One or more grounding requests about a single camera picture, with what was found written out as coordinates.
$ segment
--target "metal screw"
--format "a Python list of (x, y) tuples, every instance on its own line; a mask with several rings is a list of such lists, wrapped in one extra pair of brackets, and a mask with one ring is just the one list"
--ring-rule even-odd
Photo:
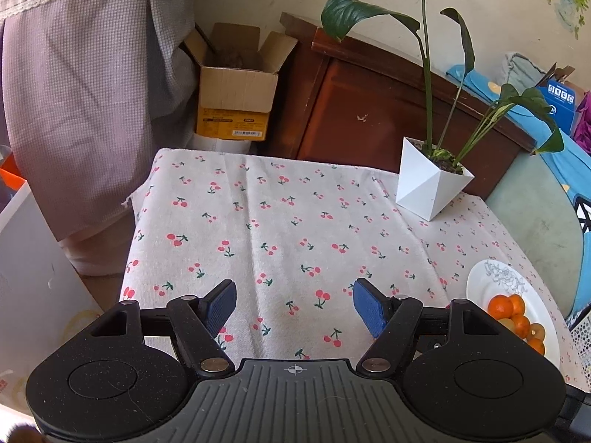
[(201, 369), (210, 373), (218, 373), (226, 371), (230, 366), (228, 360), (225, 358), (208, 358), (201, 362)]
[(361, 366), (371, 373), (381, 373), (390, 369), (390, 362), (383, 358), (368, 358)]

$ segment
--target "blue box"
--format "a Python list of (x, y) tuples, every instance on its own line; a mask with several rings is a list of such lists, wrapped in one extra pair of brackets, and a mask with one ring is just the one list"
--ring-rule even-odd
[(552, 107), (550, 115), (554, 118), (558, 127), (570, 135), (576, 110), (574, 106), (574, 90), (553, 79), (548, 83), (548, 87), (539, 88), (539, 90), (544, 95), (548, 105)]

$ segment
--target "barcode label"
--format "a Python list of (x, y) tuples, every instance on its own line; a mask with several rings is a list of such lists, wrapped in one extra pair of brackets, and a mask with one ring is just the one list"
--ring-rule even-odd
[(262, 136), (262, 131), (234, 130), (232, 132), (232, 136), (256, 136), (256, 137), (261, 137)]

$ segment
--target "crosshair marking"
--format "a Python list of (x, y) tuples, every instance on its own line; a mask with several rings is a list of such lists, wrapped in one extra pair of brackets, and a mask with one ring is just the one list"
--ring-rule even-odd
[(299, 374), (302, 371), (305, 371), (305, 368), (302, 368), (301, 366), (298, 365), (293, 365), (290, 366), (289, 368), (286, 368), (287, 371), (289, 371), (291, 374)]

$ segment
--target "yellow box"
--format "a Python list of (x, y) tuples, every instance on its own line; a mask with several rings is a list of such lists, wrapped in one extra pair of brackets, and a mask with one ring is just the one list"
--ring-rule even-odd
[(217, 110), (199, 106), (197, 134), (222, 140), (263, 141), (267, 135), (268, 113)]
[(196, 30), (184, 41), (200, 67), (196, 133), (220, 140), (263, 141), (278, 73), (297, 40), (269, 33), (259, 48), (256, 26), (215, 23), (210, 40), (217, 51), (238, 54), (242, 68), (227, 68)]

